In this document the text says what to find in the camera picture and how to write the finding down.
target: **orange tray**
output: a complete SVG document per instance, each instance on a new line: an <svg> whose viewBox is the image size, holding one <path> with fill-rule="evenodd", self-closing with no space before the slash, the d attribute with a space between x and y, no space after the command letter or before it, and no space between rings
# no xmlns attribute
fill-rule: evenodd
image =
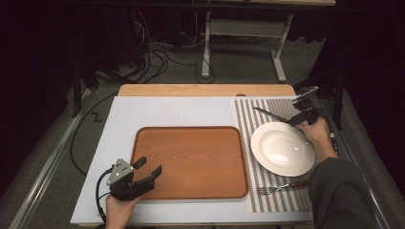
<svg viewBox="0 0 405 229"><path fill-rule="evenodd" d="M234 127L145 127L138 131L131 162L146 156L134 179L159 165L155 190L143 199L242 198L245 160Z"/></svg>

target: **gray carpet floor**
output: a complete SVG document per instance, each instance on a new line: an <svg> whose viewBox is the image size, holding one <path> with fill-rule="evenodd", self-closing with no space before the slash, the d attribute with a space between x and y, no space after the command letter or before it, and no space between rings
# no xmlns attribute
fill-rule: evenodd
<svg viewBox="0 0 405 229"><path fill-rule="evenodd" d="M257 38L241 38L237 42L229 42L222 38L214 39L210 64L215 77L212 78L211 74L211 79L214 79L212 83L278 83L269 58L270 48L275 47L277 43L271 39L255 42L257 40ZM294 85L308 77L322 45L322 42L306 44L303 40L286 43L281 59L288 84ZM164 50L174 61L169 61L167 70L150 80L150 83L199 83L203 61L201 47L178 50L164 46ZM152 61L154 65L158 65L159 62L157 58ZM146 78L158 70L159 67L152 67ZM123 67L122 71L131 70ZM70 224L70 219L85 176L80 174L73 165L71 154L77 167L86 172L110 111L111 95L115 94L121 85L119 82L105 79L100 79L99 82L100 87L91 91L88 96L89 102L82 112L83 118L78 122L76 133L69 133L69 127L75 120L71 118L74 109L74 104L71 102L27 157L9 190L0 201L0 228L10 227L38 175L66 133L69 134L70 140L62 150L60 162L55 172L51 174L52 179L44 185L44 192L41 192L38 201L33 205L34 211L27 216L25 226L27 228L79 228L77 225ZM67 94L67 97L72 101L71 93ZM376 193L377 202L391 228L404 228L404 219L399 217L405 214L403 198L395 189L391 177L373 149L348 94L345 94L344 104L341 135L344 136L343 143L349 146L345 151L354 155L364 171L365 178ZM275 226L245 225L218 226L217 228L275 228ZM312 226L283 225L282 228L312 228Z"/></svg>

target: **black curtain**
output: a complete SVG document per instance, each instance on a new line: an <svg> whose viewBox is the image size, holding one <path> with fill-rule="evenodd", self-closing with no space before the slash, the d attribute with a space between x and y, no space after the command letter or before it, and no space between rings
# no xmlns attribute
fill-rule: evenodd
<svg viewBox="0 0 405 229"><path fill-rule="evenodd" d="M62 15L49 2L0 6L1 196L67 105L72 58Z"/></svg>

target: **gray striped cloth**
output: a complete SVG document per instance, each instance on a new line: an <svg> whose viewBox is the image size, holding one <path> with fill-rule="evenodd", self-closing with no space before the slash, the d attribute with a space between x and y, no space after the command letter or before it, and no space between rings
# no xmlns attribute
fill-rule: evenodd
<svg viewBox="0 0 405 229"><path fill-rule="evenodd" d="M310 171L299 177L282 177L263 167L254 157L250 148L250 138L259 126L277 121L253 109L260 107L276 115L290 119L298 114L291 99L237 99L234 101L235 116L245 149L245 162L249 185L249 212L297 212L310 211L308 188L285 189L273 195L261 196L257 187L283 185L289 182L309 179Z"/></svg>

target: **wooden table edge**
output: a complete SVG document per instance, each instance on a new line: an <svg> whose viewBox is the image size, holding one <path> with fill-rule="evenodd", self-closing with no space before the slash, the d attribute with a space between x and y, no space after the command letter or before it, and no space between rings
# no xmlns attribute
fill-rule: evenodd
<svg viewBox="0 0 405 229"><path fill-rule="evenodd" d="M294 96L288 84L124 84L118 96Z"/></svg>

